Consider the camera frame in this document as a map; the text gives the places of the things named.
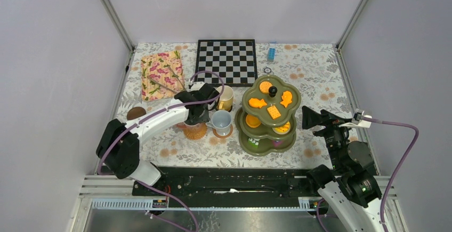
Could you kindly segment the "woven rattan coaster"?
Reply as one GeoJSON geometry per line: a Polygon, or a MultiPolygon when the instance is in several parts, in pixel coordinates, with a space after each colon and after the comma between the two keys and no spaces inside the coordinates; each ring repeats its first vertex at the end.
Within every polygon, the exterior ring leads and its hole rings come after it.
{"type": "Polygon", "coordinates": [[[199,140],[206,135],[207,125],[205,123],[198,123],[196,125],[185,125],[182,131],[187,139],[199,140]]]}

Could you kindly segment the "grey blue cup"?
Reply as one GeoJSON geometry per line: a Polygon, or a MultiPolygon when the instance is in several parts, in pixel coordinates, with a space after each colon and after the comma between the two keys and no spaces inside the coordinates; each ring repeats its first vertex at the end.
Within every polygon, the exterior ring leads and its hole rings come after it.
{"type": "Polygon", "coordinates": [[[226,110],[218,110],[213,113],[210,121],[207,122],[206,125],[213,129],[228,128],[232,125],[232,116],[226,110]]]}

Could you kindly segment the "metal serving tongs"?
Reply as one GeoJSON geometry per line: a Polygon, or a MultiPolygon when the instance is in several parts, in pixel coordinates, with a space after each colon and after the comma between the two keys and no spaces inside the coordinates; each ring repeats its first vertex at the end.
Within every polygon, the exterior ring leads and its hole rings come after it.
{"type": "Polygon", "coordinates": [[[158,90],[174,94],[185,90],[182,65],[175,68],[170,65],[165,65],[163,68],[155,65],[147,69],[146,72],[146,79],[150,85],[156,86],[158,90]]]}

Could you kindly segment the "yellow handled mug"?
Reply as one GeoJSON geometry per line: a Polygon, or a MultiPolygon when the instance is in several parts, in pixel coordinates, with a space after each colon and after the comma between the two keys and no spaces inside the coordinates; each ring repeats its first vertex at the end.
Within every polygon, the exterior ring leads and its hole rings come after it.
{"type": "Polygon", "coordinates": [[[233,96],[234,96],[233,89],[227,85],[225,85],[224,87],[219,86],[216,89],[218,92],[221,92],[222,88],[224,88],[224,89],[218,99],[218,104],[216,105],[216,110],[226,110],[228,112],[231,112],[232,106],[233,106],[233,96]]]}

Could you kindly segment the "yellow fruit tart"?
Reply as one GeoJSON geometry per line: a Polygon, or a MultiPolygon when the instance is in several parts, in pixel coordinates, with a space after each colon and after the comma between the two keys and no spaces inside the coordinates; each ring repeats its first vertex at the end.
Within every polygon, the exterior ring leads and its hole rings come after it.
{"type": "Polygon", "coordinates": [[[291,123],[287,122],[286,124],[280,126],[280,127],[274,127],[273,130],[280,135],[286,134],[291,129],[291,123]]]}

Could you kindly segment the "square orange cracker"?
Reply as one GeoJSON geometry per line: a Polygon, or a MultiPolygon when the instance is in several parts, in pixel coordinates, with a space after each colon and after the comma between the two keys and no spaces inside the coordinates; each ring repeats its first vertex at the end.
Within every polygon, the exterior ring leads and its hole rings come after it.
{"type": "Polygon", "coordinates": [[[281,117],[281,113],[278,110],[278,108],[275,105],[271,105],[267,108],[267,112],[269,114],[269,116],[275,120],[278,119],[279,117],[281,117]]]}

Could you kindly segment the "kiwi purple cake slice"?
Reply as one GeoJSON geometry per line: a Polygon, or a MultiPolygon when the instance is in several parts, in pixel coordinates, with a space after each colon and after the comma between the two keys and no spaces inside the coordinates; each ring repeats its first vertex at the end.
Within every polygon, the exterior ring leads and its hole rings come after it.
{"type": "Polygon", "coordinates": [[[284,143],[284,140],[274,140],[272,141],[272,144],[274,147],[279,147],[284,143]]]}

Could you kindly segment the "green three-tier serving stand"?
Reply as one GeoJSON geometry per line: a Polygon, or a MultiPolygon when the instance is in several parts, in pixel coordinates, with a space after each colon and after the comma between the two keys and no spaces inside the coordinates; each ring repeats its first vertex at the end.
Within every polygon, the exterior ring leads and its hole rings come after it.
{"type": "Polygon", "coordinates": [[[299,90],[275,75],[263,75],[248,88],[235,114],[238,142],[253,156],[288,151],[296,140],[299,90]]]}

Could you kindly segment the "orange round bun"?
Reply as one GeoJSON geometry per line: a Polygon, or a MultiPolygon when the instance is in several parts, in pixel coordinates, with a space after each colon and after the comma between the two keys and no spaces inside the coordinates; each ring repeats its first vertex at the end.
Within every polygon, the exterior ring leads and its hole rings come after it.
{"type": "Polygon", "coordinates": [[[245,123],[250,128],[257,128],[257,127],[259,127],[262,124],[261,121],[257,117],[255,117],[253,115],[250,115],[250,114],[246,115],[245,123]]]}

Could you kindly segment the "orange fish pastry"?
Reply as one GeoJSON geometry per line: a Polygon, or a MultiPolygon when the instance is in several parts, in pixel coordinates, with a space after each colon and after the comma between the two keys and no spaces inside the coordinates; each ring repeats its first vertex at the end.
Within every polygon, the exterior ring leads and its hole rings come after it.
{"type": "Polygon", "coordinates": [[[258,109],[261,109],[268,105],[264,99],[258,99],[258,98],[250,98],[248,101],[248,104],[250,107],[258,108],[258,109]]]}

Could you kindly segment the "round waffle biscuit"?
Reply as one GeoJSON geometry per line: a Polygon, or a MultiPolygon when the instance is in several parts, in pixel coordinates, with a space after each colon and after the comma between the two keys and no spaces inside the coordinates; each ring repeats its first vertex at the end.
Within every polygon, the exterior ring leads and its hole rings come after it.
{"type": "Polygon", "coordinates": [[[270,83],[270,82],[268,82],[268,81],[262,81],[262,82],[259,84],[259,90],[260,90],[261,93],[263,93],[263,94],[269,94],[270,87],[272,87],[272,83],[270,83]]]}

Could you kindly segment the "dark brown coaster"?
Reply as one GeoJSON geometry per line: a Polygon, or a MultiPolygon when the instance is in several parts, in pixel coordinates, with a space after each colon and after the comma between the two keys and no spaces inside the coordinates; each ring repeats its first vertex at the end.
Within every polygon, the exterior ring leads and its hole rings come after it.
{"type": "Polygon", "coordinates": [[[143,107],[134,107],[131,108],[127,114],[126,114],[126,119],[128,121],[134,120],[136,118],[139,118],[141,116],[144,116],[146,114],[146,110],[143,107]]]}

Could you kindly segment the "green kiwi cake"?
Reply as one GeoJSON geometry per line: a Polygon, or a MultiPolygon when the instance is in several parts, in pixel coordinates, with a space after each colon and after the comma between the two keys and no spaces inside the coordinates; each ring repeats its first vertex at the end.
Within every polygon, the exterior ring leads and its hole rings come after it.
{"type": "Polygon", "coordinates": [[[252,147],[257,149],[259,147],[260,140],[254,139],[254,138],[248,138],[248,144],[252,147]]]}

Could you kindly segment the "white cup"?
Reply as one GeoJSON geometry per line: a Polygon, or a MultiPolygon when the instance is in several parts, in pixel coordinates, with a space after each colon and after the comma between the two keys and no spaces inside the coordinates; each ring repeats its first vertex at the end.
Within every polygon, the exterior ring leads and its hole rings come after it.
{"type": "Polygon", "coordinates": [[[187,123],[183,123],[183,125],[184,125],[183,133],[187,138],[195,137],[202,130],[202,126],[200,124],[190,125],[187,123]]]}

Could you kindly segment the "orange round coaster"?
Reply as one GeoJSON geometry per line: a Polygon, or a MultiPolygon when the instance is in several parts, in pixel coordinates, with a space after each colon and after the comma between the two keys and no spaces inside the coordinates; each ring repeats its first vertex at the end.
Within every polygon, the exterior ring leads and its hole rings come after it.
{"type": "Polygon", "coordinates": [[[217,138],[224,139],[231,136],[233,132],[233,125],[230,125],[228,128],[223,129],[213,129],[213,133],[217,138]]]}

